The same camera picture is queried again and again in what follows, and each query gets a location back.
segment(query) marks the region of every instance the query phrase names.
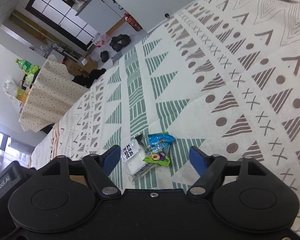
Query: candy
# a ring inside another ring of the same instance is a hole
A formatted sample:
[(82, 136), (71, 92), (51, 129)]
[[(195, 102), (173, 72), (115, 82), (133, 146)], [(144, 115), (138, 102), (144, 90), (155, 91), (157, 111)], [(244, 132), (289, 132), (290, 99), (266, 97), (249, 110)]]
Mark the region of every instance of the candy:
[(149, 134), (150, 151), (143, 159), (146, 163), (155, 163), (168, 167), (170, 164), (170, 145), (175, 138), (168, 132)]

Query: cardboard box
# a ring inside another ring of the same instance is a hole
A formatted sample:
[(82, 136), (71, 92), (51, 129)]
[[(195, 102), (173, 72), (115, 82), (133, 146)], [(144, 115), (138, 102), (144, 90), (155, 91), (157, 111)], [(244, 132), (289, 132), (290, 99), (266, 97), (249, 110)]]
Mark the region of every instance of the cardboard box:
[(67, 59), (65, 62), (65, 65), (67, 67), (67, 70), (69, 72), (69, 74), (73, 75), (73, 76), (79, 76), (82, 75), (82, 71), (80, 71), (81, 66), (75, 62), (72, 59)]
[(98, 62), (93, 61), (91, 57), (87, 57), (86, 60), (88, 61), (85, 65), (81, 65), (81, 68), (88, 73), (90, 73), (94, 69), (98, 69)]

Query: plastic bottle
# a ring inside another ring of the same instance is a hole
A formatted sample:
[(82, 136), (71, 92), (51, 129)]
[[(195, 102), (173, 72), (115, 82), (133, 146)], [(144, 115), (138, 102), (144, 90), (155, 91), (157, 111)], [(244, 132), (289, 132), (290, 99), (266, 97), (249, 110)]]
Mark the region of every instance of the plastic bottle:
[(25, 59), (16, 58), (16, 63), (18, 63), (19, 68), (27, 75), (35, 74), (39, 70), (39, 66), (32, 65), (30, 62), (26, 61)]
[(28, 92), (17, 87), (13, 82), (5, 82), (3, 84), (6, 94), (18, 99), (20, 102), (25, 103), (28, 98)]

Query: beige tablecloth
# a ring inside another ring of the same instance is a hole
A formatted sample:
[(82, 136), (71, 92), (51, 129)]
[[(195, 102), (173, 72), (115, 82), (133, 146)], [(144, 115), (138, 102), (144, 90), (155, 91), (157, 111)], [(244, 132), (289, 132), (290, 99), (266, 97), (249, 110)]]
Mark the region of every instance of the beige tablecloth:
[(88, 91), (71, 82), (66, 66), (54, 59), (49, 58), (43, 64), (34, 81), (19, 119), (24, 131), (38, 132), (47, 125), (58, 122)]

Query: faucet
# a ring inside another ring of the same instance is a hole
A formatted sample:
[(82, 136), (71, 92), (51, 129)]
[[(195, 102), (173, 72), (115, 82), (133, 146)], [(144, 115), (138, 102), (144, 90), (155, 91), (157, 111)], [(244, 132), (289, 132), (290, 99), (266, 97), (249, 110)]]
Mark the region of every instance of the faucet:
[(54, 42), (52, 42), (50, 44), (50, 48), (48, 50), (46, 49), (46, 47), (41, 46), (41, 50), (43, 52), (45, 52), (44, 58), (48, 58), (48, 56), (50, 55), (50, 53), (52, 52), (52, 50), (54, 50), (54, 49), (57, 50), (59, 47), (60, 47), (60, 44), (58, 42), (56, 42), (56, 41), (54, 41)]

